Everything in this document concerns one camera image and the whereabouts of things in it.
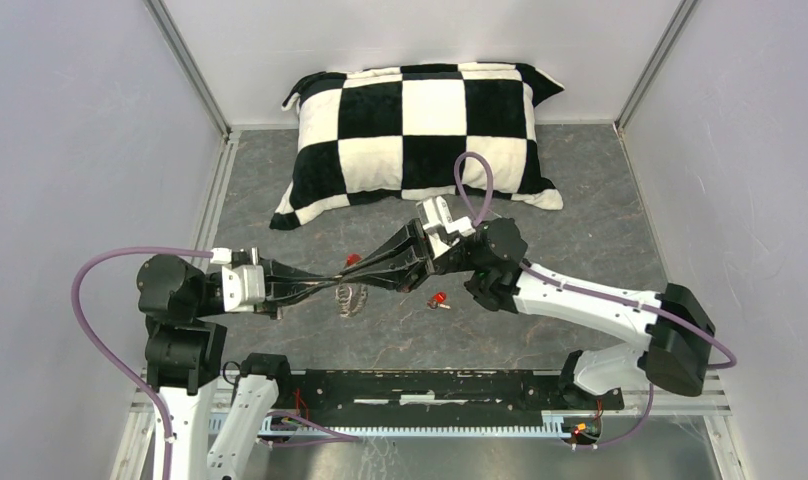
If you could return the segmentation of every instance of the purple cable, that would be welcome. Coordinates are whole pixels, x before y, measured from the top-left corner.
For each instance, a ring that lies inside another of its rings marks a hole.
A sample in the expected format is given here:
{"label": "purple cable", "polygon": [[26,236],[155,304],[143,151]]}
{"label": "purple cable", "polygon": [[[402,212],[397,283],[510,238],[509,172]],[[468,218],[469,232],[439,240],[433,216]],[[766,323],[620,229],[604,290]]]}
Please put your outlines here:
{"label": "purple cable", "polygon": [[[457,184],[457,191],[460,192],[460,198],[463,199],[463,203],[465,203],[466,206],[469,208],[469,212],[471,213],[471,215],[475,215],[475,208],[472,206],[472,202],[469,201],[469,197],[468,197],[468,195],[466,195],[466,191],[463,189],[463,182],[460,179],[460,174],[459,174],[459,171],[458,171],[460,163],[462,163],[463,159],[466,158],[466,157],[476,158],[479,162],[481,162],[481,165],[483,166],[484,171],[486,172],[486,179],[487,179],[488,188],[487,188],[486,197],[484,198],[484,204],[481,207],[480,213],[477,214],[477,216],[474,218],[474,220],[472,220],[472,225],[473,226],[478,226],[478,224],[480,224],[483,221],[484,217],[486,216],[486,213],[489,211],[489,204],[490,204],[490,202],[492,202],[492,181],[493,181],[492,168],[490,168],[489,162],[487,162],[485,158],[483,158],[482,156],[480,156],[480,155],[478,155],[477,153],[474,153],[474,152],[464,152],[462,155],[460,155],[457,158],[457,161],[454,163],[454,182]],[[526,264],[526,262],[527,262],[527,260],[523,259],[522,263],[519,264],[519,267],[521,267],[522,270],[524,270],[525,272],[527,272],[528,274],[530,274],[534,278],[542,280],[543,282],[545,282],[545,283],[547,283],[549,285],[560,286],[559,281],[557,281],[557,280],[555,280],[553,278],[547,277],[547,276],[533,270],[531,267],[529,267]],[[618,295],[611,295],[609,293],[604,293],[604,292],[599,292],[599,291],[591,290],[591,289],[584,288],[584,287],[579,287],[577,285],[563,284],[562,288],[564,290],[569,290],[571,292],[580,293],[582,295],[587,295],[587,296],[594,297],[594,298],[599,298],[599,299],[602,299],[602,300],[608,300],[608,301],[611,301],[611,302],[616,302],[616,303],[619,303],[621,305],[630,305],[630,306],[632,306],[634,308],[642,308],[646,312],[650,312],[650,313],[653,313],[655,315],[658,315],[658,316],[661,316],[663,318],[666,318],[667,320],[671,320],[672,322],[675,322],[676,324],[686,328],[690,332],[698,335],[699,338],[706,341],[710,345],[716,347],[720,352],[722,352],[726,357],[728,357],[727,362],[710,364],[710,365],[708,365],[709,367],[714,367],[716,369],[721,370],[721,369],[725,369],[725,368],[731,368],[731,367],[733,367],[734,365],[737,364],[737,357],[734,356],[734,353],[731,352],[731,350],[728,347],[723,345],[721,342],[719,342],[719,340],[716,340],[714,337],[709,335],[707,332],[701,330],[700,328],[698,328],[695,325],[691,324],[690,322],[684,320],[683,318],[679,317],[678,315],[675,315],[673,313],[667,312],[666,310],[663,310],[661,308],[653,307],[651,305],[645,305],[645,304],[640,305],[640,302],[638,302],[636,300],[631,300],[631,299],[620,297]],[[592,450],[594,448],[601,448],[601,447],[605,447],[605,446],[608,446],[608,445],[613,445],[615,443],[621,442],[622,440],[627,440],[628,438],[633,437],[634,435],[636,435],[637,432],[640,431],[640,428],[643,425],[645,425],[645,422],[648,420],[648,417],[651,414],[651,407],[652,407],[653,403],[654,403],[654,385],[649,384],[649,386],[648,386],[648,405],[645,408],[645,412],[643,412],[642,416],[637,421],[636,425],[633,426],[633,428],[628,430],[628,432],[625,433],[624,435],[621,435],[621,436],[616,437],[614,439],[607,440],[606,442],[601,442],[601,443],[597,444],[596,447],[593,447],[592,445],[578,445],[576,448],[581,448],[583,450]]]}
{"label": "purple cable", "polygon": [[[460,178],[460,165],[463,164],[463,160],[465,160],[466,157],[472,157],[481,162],[481,165],[483,165],[484,171],[486,172],[486,194],[484,195],[484,204],[481,205],[481,211],[478,214],[475,214],[475,207],[472,206],[469,196],[466,195],[466,191],[463,189],[463,179]],[[486,214],[489,213],[489,205],[492,203],[492,182],[492,169],[489,168],[489,163],[479,153],[463,152],[459,157],[457,157],[457,160],[454,162],[454,183],[457,184],[457,191],[460,192],[460,198],[463,199],[463,203],[469,207],[469,211],[472,212],[472,215],[475,215],[474,219],[472,220],[473,227],[480,225],[484,218],[486,218]]]}
{"label": "purple cable", "polygon": [[304,417],[299,415],[295,415],[294,413],[284,412],[282,410],[275,410],[266,414],[267,417],[286,417],[295,420],[307,427],[315,428],[320,432],[327,433],[328,435],[332,435],[334,438],[325,438],[322,440],[311,440],[309,442],[301,442],[301,443],[272,443],[271,446],[274,448],[293,448],[293,447],[307,447],[310,445],[321,445],[324,443],[338,443],[338,442],[356,442],[360,439],[360,437],[355,437],[354,435],[347,435],[345,433],[340,433],[333,431],[327,427],[323,427],[317,423],[313,423],[307,420]]}
{"label": "purple cable", "polygon": [[166,405],[165,401],[163,401],[162,397],[151,388],[150,385],[145,383],[142,378],[136,374],[130,367],[128,367],[120,358],[118,358],[107,346],[98,338],[98,335],[92,329],[92,326],[89,325],[89,321],[86,320],[86,315],[83,313],[83,305],[80,303],[80,287],[83,285],[83,279],[86,277],[86,274],[89,273],[89,270],[92,270],[96,265],[106,260],[115,257],[121,257],[125,255],[157,255],[157,254],[164,254],[164,255],[178,255],[184,257],[199,257],[199,258],[212,258],[212,252],[204,252],[199,250],[186,250],[182,248],[165,248],[165,247],[130,247],[130,248],[119,248],[118,250],[111,250],[106,253],[102,253],[97,257],[89,260],[86,262],[80,270],[77,272],[77,275],[74,276],[74,282],[71,284],[71,308],[74,310],[74,316],[77,318],[77,323],[80,324],[80,328],[83,329],[83,333],[86,334],[86,337],[95,345],[98,351],[101,352],[107,360],[110,361],[116,368],[121,370],[121,373],[125,374],[127,378],[133,381],[137,387],[139,387],[146,395],[154,402],[154,406],[160,413],[160,417],[163,421],[163,431],[164,431],[164,439],[166,440],[165,445],[165,453],[163,455],[163,480],[169,480],[171,478],[171,442],[168,439],[174,438],[174,431],[171,427],[171,416],[168,412],[168,405]]}

